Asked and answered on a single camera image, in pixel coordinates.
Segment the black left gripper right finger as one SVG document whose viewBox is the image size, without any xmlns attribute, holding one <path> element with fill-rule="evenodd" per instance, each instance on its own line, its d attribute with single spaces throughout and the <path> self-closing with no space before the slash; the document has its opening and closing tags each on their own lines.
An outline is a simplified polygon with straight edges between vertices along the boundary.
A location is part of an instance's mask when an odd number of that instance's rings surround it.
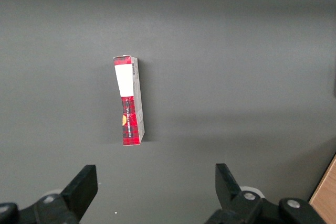
<svg viewBox="0 0 336 224">
<path fill-rule="evenodd" d="M 226 164 L 215 166 L 215 189 L 221 209 L 206 223 L 325 223 L 305 200 L 283 198 L 275 205 L 256 192 L 242 190 Z"/>
</svg>

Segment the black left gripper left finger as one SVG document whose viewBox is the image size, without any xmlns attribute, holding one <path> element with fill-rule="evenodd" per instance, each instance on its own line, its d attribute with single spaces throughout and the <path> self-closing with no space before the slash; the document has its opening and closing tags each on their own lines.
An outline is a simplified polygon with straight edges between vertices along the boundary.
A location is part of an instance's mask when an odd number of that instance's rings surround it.
<svg viewBox="0 0 336 224">
<path fill-rule="evenodd" d="M 58 194 L 48 194 L 25 209 L 1 203 L 1 223 L 79 223 L 98 192 L 96 165 L 86 165 Z"/>
</svg>

